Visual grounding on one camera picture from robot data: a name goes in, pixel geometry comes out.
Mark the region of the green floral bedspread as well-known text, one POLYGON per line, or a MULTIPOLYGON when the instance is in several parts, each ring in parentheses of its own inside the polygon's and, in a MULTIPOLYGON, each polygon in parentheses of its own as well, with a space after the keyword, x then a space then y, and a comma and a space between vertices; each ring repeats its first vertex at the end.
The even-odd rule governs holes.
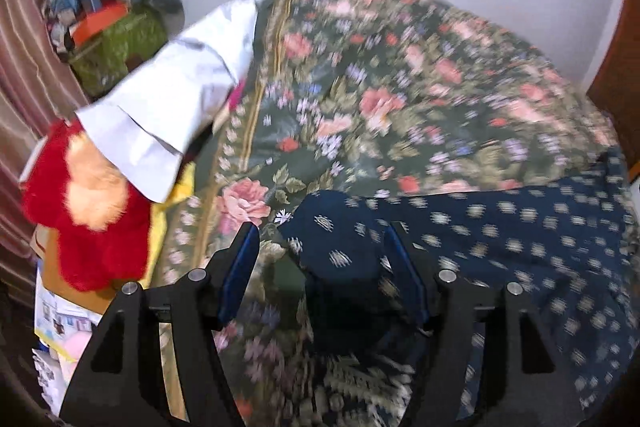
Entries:
POLYGON ((585 170, 618 141, 538 49, 442 0, 264 0, 239 104, 172 207, 153 281, 179 285, 244 222, 259 253, 210 333, 247 426, 397 426, 407 369, 340 355, 324 378, 306 275, 280 226, 321 191, 367 199, 503 192, 585 170))

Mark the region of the brown wooden door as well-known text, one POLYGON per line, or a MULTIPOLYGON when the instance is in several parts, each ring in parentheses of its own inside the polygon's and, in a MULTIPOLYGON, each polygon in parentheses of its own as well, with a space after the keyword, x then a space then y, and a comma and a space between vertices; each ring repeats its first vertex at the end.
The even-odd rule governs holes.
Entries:
POLYGON ((630 181, 639 176, 639 17, 639 0, 624 0, 608 53, 587 91, 597 108, 612 120, 630 181))

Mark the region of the green bag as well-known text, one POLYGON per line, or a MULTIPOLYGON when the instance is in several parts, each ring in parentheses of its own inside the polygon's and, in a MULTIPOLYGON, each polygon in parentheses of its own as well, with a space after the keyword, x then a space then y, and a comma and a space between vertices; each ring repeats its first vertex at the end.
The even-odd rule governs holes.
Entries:
POLYGON ((76 46, 68 64, 82 91, 94 101, 149 61, 166 42, 166 30, 157 12, 137 9, 76 46))

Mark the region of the orange box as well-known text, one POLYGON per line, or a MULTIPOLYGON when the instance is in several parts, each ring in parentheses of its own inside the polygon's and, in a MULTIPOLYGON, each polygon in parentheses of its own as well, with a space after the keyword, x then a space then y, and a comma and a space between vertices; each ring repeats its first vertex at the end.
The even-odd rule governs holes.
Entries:
POLYGON ((124 18, 129 12, 128 6, 122 2, 113 2, 96 12, 86 15, 70 31, 75 46, 82 46, 104 29, 109 28, 124 18))

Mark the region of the white folded cloth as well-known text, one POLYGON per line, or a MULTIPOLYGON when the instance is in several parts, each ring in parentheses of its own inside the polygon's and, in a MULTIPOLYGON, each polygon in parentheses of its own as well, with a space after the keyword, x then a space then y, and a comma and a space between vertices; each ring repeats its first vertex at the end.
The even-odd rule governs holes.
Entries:
POLYGON ((76 112, 96 148, 152 202, 165 202, 189 145, 246 77, 263 1, 218 6, 76 112))

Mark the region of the papers and boxes stack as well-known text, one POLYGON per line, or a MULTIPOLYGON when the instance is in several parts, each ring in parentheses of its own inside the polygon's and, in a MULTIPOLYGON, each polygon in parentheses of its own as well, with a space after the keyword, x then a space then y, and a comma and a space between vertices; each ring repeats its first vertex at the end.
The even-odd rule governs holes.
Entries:
POLYGON ((43 400, 58 415, 77 362, 115 291, 76 291, 62 280, 55 231, 38 225, 30 248, 37 256, 34 333, 38 346, 32 349, 32 361, 43 400))

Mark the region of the red plush toy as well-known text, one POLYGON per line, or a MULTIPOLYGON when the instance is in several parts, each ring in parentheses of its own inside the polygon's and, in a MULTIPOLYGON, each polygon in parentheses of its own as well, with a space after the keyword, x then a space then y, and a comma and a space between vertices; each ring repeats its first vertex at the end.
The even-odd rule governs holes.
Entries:
POLYGON ((58 273, 78 291, 138 281, 149 259, 151 202, 79 120, 52 124, 23 185, 25 216, 58 232, 58 273))

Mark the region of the striped maroon curtain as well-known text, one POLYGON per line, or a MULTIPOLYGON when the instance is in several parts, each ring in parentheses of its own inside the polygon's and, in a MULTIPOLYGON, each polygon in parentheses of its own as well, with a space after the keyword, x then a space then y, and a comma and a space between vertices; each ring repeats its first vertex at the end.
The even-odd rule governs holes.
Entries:
POLYGON ((44 0, 1 0, 1 292, 25 306, 34 300, 34 226, 21 207, 20 177, 32 148, 56 118, 87 99, 54 53, 44 0))

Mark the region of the navy blue patterned garment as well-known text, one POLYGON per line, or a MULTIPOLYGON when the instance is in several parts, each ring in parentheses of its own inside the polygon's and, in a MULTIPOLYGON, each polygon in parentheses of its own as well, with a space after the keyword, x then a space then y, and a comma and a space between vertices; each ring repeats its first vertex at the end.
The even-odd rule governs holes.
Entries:
POLYGON ((637 350, 637 220, 610 148, 585 170, 503 192, 307 196, 280 226, 306 275, 324 378, 340 355, 407 369, 404 426, 576 426, 637 350), (432 262, 436 314, 408 317, 383 239, 399 221, 432 262))

